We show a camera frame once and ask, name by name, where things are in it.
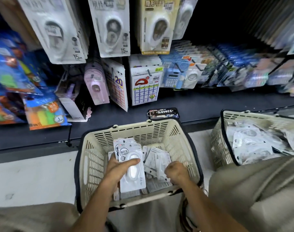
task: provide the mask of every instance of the metal hook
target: metal hook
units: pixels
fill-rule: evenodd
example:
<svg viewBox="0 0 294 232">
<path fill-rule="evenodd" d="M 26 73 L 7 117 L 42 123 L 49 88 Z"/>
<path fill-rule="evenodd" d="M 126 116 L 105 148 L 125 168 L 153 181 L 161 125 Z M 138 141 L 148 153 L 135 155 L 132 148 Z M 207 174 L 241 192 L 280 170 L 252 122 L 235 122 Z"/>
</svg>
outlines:
<svg viewBox="0 0 294 232">
<path fill-rule="evenodd" d="M 201 71 L 201 72 L 204 71 L 204 70 L 202 70 L 202 69 L 199 68 L 199 66 L 196 64 L 196 62 L 195 62 L 193 59 L 192 59 L 191 61 L 192 61 L 193 63 L 195 63 L 195 66 L 197 67 L 197 69 L 198 69 L 199 71 Z"/>
<path fill-rule="evenodd" d="M 150 71 L 149 71 L 149 69 L 147 69 L 147 72 L 148 72 L 149 76 L 150 76 L 150 77 L 152 77 L 152 76 L 151 76 L 151 74 L 150 74 Z"/>
<path fill-rule="evenodd" d="M 177 63 L 175 63 L 175 65 L 176 65 L 176 67 L 178 68 L 178 70 L 179 70 L 181 73 L 183 73 L 183 72 L 184 72 L 183 70 L 181 70 L 181 69 L 180 69 L 180 67 L 178 66 L 178 64 L 177 64 Z"/>
</svg>

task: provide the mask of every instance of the grid chart card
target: grid chart card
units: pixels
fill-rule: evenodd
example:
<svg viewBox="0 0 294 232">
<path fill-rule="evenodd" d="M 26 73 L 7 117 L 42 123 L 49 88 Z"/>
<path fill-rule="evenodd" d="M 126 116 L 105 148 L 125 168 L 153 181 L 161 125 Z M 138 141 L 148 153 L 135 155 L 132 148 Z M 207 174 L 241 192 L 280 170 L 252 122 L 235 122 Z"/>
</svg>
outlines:
<svg viewBox="0 0 294 232">
<path fill-rule="evenodd" d="M 163 72 L 132 76 L 132 105 L 156 101 Z"/>
<path fill-rule="evenodd" d="M 110 99 L 127 112 L 128 100 L 124 66 L 109 58 L 103 58 L 102 62 Z"/>
</svg>

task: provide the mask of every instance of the white plastic basket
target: white plastic basket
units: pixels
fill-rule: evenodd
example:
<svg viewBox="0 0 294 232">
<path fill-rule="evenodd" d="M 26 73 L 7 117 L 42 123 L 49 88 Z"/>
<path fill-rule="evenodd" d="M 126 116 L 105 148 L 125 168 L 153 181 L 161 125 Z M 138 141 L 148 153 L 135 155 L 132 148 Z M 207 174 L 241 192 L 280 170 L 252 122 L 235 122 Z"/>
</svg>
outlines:
<svg viewBox="0 0 294 232">
<path fill-rule="evenodd" d="M 211 149 L 215 168 L 220 168 L 228 164 L 240 165 L 229 144 L 226 127 L 228 122 L 249 121 L 261 127 L 269 127 L 270 129 L 289 130 L 294 133 L 294 117 L 281 115 L 265 115 L 253 113 L 250 111 L 231 111 L 222 110 L 220 118 L 211 132 Z"/>
<path fill-rule="evenodd" d="M 203 172 L 199 164 L 195 146 L 184 132 L 182 124 L 176 119 L 114 125 L 103 130 L 91 130 L 81 137 L 79 151 L 75 161 L 76 203 L 82 212 L 98 184 L 104 177 L 108 163 L 108 152 L 113 151 L 113 141 L 118 138 L 133 137 L 139 144 L 159 147 L 170 153 L 172 161 L 179 161 L 188 169 L 189 175 L 200 186 Z M 121 199 L 110 203 L 110 211 L 160 199 L 182 192 L 177 186 L 171 186 L 147 195 Z"/>
</svg>

